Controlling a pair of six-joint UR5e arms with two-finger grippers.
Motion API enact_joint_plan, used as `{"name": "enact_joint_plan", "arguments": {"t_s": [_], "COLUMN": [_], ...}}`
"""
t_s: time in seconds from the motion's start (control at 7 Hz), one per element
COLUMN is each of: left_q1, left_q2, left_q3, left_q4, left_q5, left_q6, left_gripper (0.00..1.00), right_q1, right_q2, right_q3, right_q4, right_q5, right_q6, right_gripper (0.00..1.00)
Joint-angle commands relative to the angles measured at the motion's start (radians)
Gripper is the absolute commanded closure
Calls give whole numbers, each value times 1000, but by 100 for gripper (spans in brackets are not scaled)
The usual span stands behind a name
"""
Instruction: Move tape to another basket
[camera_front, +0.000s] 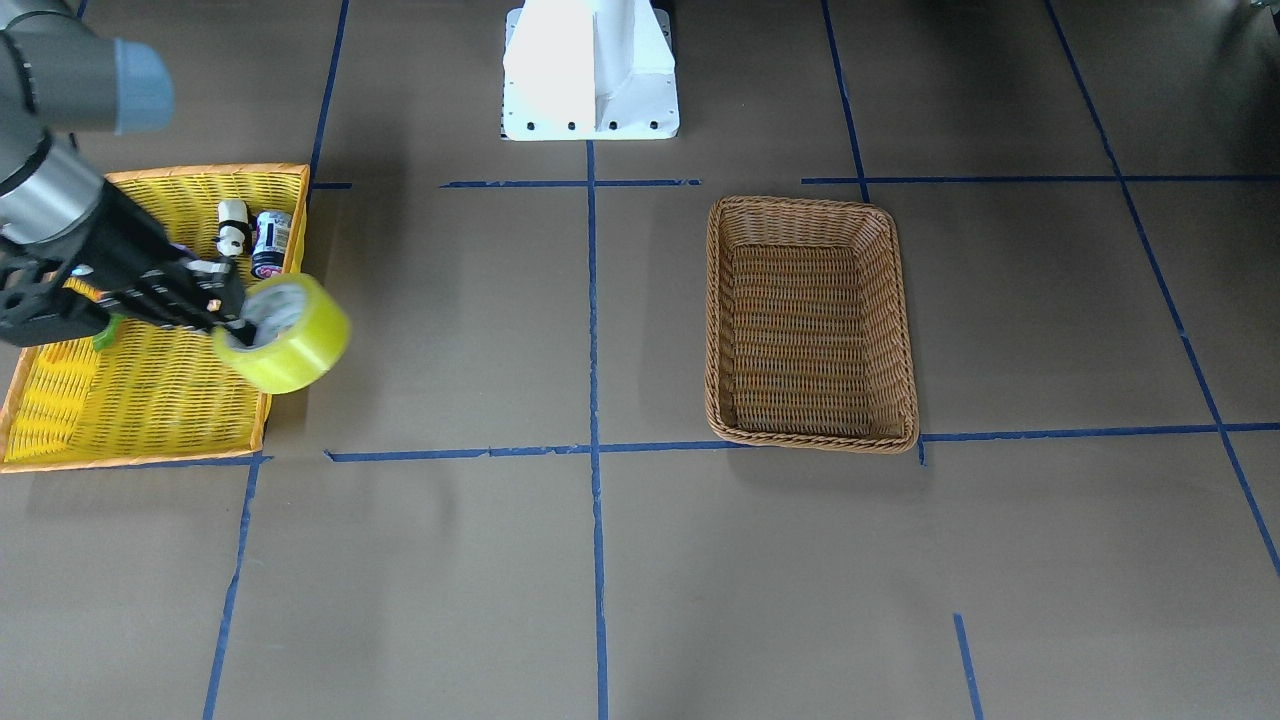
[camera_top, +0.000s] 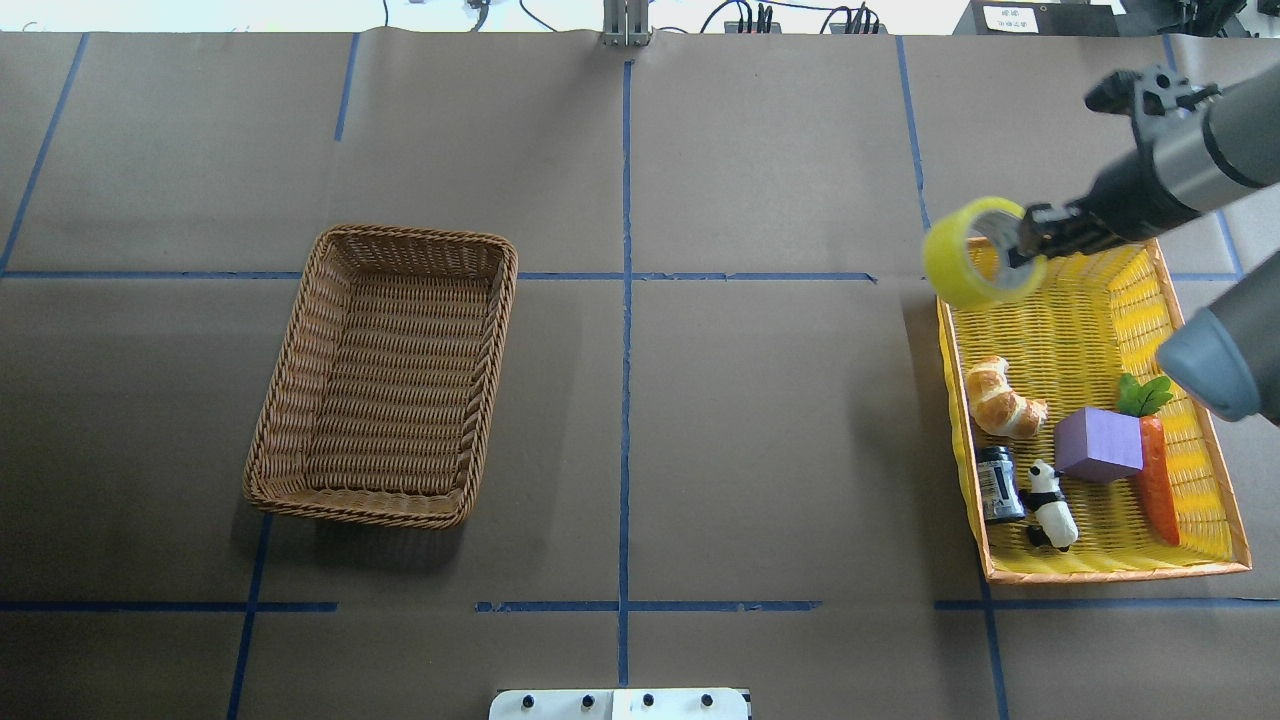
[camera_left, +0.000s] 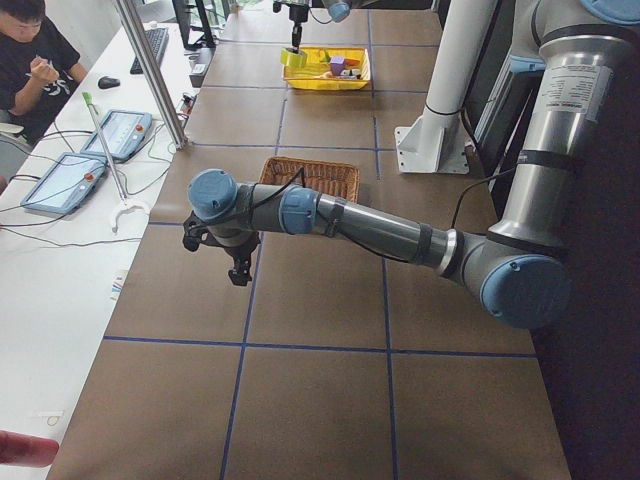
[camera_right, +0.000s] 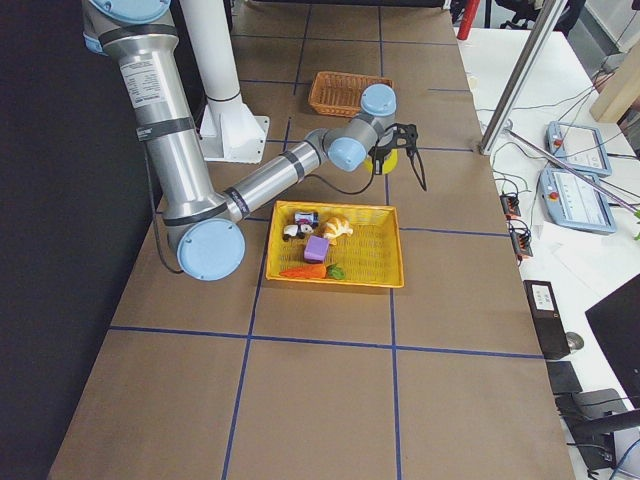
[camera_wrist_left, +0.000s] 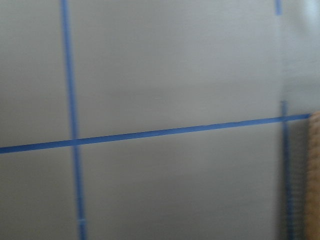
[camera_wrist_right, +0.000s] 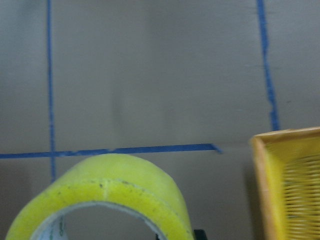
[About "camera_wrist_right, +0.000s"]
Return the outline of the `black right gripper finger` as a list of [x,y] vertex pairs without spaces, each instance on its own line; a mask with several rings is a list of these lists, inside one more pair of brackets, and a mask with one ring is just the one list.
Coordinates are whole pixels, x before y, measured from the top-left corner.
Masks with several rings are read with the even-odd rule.
[[193,232],[194,232],[195,240],[208,240],[205,230],[194,229]]

